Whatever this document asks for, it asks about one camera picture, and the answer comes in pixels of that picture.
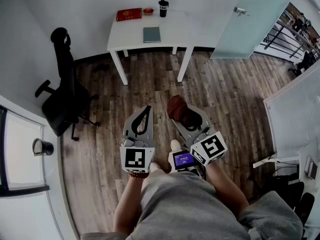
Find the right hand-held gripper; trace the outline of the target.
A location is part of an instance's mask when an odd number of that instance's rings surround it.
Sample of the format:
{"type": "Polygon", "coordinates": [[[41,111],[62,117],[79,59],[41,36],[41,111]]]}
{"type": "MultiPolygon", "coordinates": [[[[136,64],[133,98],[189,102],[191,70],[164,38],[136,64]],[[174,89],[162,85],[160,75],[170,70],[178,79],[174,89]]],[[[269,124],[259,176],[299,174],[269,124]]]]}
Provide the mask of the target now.
{"type": "Polygon", "coordinates": [[[191,142],[190,154],[203,166],[207,166],[222,158],[228,151],[220,131],[212,126],[206,112],[194,105],[187,105],[190,112],[190,126],[172,119],[177,131],[183,139],[191,142]]]}

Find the grey notebook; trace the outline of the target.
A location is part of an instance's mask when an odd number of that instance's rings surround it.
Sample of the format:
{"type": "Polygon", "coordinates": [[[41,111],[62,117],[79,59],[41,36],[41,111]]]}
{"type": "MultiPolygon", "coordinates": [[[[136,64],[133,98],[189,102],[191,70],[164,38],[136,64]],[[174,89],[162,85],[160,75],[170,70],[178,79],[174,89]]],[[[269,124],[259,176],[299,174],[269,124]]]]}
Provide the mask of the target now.
{"type": "Polygon", "coordinates": [[[160,28],[158,26],[144,27],[143,42],[144,43],[160,43],[161,42],[160,28]]]}

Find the person's left forearm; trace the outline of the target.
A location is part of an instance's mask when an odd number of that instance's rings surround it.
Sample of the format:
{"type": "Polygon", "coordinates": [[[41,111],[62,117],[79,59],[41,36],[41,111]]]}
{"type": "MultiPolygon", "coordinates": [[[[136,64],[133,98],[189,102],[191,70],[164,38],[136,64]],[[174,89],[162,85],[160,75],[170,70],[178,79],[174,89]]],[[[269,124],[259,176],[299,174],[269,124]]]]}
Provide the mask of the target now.
{"type": "Polygon", "coordinates": [[[141,216],[143,184],[146,178],[129,177],[113,217],[113,231],[130,235],[141,216]]]}

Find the person's right forearm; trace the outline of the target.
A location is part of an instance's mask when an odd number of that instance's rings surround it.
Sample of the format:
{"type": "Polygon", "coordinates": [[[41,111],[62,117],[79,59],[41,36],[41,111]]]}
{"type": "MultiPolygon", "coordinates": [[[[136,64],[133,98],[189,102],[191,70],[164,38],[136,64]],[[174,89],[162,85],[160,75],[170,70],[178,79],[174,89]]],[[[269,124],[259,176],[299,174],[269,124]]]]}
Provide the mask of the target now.
{"type": "Polygon", "coordinates": [[[217,197],[238,218],[240,213],[249,206],[244,193],[217,162],[207,165],[206,172],[217,197]]]}

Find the person's right white shoe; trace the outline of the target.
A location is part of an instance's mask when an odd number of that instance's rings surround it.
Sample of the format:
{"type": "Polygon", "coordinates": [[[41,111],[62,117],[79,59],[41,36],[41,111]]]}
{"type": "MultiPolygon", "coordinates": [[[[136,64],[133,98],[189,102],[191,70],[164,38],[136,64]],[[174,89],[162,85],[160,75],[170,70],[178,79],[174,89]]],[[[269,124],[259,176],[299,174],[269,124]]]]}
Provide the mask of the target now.
{"type": "Polygon", "coordinates": [[[177,153],[177,152],[180,152],[182,151],[182,147],[181,147],[181,144],[178,140],[176,139],[173,139],[171,142],[170,142],[170,148],[171,148],[171,151],[173,153],[177,153]]]}

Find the white trousers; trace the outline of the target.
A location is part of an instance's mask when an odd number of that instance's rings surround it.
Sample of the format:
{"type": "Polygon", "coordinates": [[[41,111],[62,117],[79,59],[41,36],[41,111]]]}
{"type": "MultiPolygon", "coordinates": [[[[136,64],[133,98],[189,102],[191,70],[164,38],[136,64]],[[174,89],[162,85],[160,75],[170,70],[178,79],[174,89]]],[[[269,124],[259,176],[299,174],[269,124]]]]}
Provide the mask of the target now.
{"type": "Polygon", "coordinates": [[[171,166],[170,173],[173,173],[173,172],[175,172],[175,171],[176,171],[176,169],[175,169],[175,162],[174,162],[174,156],[173,156],[173,154],[174,154],[174,152],[173,152],[173,151],[171,151],[171,152],[169,153],[169,155],[168,155],[168,162],[169,162],[169,164],[170,164],[170,166],[171,166]]]}

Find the white power strip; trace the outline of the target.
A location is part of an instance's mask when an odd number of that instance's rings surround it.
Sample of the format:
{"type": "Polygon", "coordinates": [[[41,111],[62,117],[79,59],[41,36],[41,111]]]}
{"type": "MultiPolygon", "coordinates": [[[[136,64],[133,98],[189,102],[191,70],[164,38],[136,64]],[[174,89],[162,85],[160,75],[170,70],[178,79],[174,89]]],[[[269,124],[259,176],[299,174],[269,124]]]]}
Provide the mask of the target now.
{"type": "Polygon", "coordinates": [[[267,158],[264,158],[264,159],[262,159],[262,160],[260,160],[260,161],[255,162],[255,163],[252,165],[252,167],[255,169],[255,168],[260,167],[260,166],[262,166],[262,165],[264,165],[264,164],[266,164],[266,163],[276,163],[276,162],[277,162],[277,161],[276,161],[277,157],[278,157],[278,156],[277,156],[276,153],[275,153],[275,154],[272,154],[272,155],[268,156],[267,158]]]}

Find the white table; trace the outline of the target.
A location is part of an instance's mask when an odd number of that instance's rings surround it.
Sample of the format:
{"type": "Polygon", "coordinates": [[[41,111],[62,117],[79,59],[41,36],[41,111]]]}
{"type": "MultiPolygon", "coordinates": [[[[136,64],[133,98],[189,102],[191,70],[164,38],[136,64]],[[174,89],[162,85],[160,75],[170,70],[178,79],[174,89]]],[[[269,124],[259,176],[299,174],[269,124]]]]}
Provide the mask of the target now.
{"type": "Polygon", "coordinates": [[[194,35],[184,11],[170,10],[166,17],[160,17],[154,12],[153,15],[144,15],[141,19],[113,21],[107,50],[125,86],[128,85],[128,80],[118,52],[124,51],[127,56],[128,50],[158,47],[171,47],[173,52],[177,48],[186,49],[177,76],[177,81],[181,82],[194,50],[194,35]],[[159,28],[160,42],[144,42],[143,29],[151,27],[159,28]]]}

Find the red hardcover book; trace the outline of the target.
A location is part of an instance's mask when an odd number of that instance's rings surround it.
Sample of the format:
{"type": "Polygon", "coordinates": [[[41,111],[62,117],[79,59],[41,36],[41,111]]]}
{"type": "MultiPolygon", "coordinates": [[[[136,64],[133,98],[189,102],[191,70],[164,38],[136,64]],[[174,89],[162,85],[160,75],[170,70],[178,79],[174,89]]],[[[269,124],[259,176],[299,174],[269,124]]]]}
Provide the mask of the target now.
{"type": "Polygon", "coordinates": [[[136,20],[142,18],[142,8],[131,8],[119,10],[116,14],[116,21],[136,20]]]}

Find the frosted glass door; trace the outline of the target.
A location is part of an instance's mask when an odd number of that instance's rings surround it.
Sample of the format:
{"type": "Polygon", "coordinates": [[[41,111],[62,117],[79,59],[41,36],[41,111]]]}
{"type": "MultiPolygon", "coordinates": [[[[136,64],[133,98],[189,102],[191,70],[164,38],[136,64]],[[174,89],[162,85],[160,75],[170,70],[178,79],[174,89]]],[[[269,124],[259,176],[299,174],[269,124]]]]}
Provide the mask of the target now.
{"type": "Polygon", "coordinates": [[[250,16],[233,12],[211,59],[247,59],[279,19],[290,0],[239,0],[235,7],[250,16]]]}

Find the black travel mug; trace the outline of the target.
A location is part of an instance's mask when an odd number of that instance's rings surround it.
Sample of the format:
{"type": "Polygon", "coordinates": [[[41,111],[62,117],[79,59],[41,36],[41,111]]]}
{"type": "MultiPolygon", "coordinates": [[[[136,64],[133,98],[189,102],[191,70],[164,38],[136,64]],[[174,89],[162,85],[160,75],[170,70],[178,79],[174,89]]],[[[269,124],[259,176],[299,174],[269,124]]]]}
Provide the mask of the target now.
{"type": "Polygon", "coordinates": [[[160,0],[158,4],[159,4],[159,15],[160,17],[165,18],[167,15],[168,7],[169,7],[169,2],[166,0],[160,0]]]}

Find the black swivel chair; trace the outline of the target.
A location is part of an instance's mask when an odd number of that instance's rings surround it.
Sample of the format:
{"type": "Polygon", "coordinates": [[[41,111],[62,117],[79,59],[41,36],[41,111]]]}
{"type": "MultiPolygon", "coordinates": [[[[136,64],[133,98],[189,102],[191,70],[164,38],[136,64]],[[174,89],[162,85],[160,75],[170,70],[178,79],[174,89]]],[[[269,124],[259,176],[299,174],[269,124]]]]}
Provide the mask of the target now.
{"type": "Polygon", "coordinates": [[[316,58],[312,52],[305,52],[301,62],[294,65],[294,68],[289,68],[288,71],[298,77],[316,62],[316,58]]]}

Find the black metal railing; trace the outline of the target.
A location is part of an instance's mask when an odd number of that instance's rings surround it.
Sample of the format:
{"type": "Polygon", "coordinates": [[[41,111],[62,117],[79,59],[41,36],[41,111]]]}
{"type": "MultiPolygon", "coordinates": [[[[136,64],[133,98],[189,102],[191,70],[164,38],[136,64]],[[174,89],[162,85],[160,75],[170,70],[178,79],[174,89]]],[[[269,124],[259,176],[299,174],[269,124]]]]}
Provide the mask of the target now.
{"type": "Polygon", "coordinates": [[[320,35],[314,27],[310,26],[300,32],[292,28],[300,13],[293,6],[287,7],[255,52],[293,63],[301,62],[305,52],[313,53],[316,60],[320,59],[320,35]]]}

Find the black desk chair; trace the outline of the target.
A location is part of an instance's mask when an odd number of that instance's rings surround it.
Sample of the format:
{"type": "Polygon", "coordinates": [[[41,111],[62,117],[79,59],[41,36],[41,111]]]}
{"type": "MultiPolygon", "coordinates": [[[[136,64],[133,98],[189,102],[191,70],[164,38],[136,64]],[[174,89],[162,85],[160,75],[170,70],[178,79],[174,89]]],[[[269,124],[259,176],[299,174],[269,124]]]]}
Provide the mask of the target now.
{"type": "Polygon", "coordinates": [[[275,191],[294,210],[303,226],[306,224],[315,202],[315,197],[304,190],[305,184],[301,181],[288,184],[279,179],[273,183],[265,183],[262,187],[263,194],[275,191]]]}

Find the black window frame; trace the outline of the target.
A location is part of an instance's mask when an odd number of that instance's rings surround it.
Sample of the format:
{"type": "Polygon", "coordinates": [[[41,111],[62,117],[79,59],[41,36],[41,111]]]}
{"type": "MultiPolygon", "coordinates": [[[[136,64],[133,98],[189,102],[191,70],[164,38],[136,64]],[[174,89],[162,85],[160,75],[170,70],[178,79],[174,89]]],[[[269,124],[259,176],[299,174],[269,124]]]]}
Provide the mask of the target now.
{"type": "Polygon", "coordinates": [[[0,105],[0,198],[13,198],[25,195],[47,192],[50,187],[47,184],[35,186],[9,188],[5,165],[5,124],[8,110],[0,105]]]}

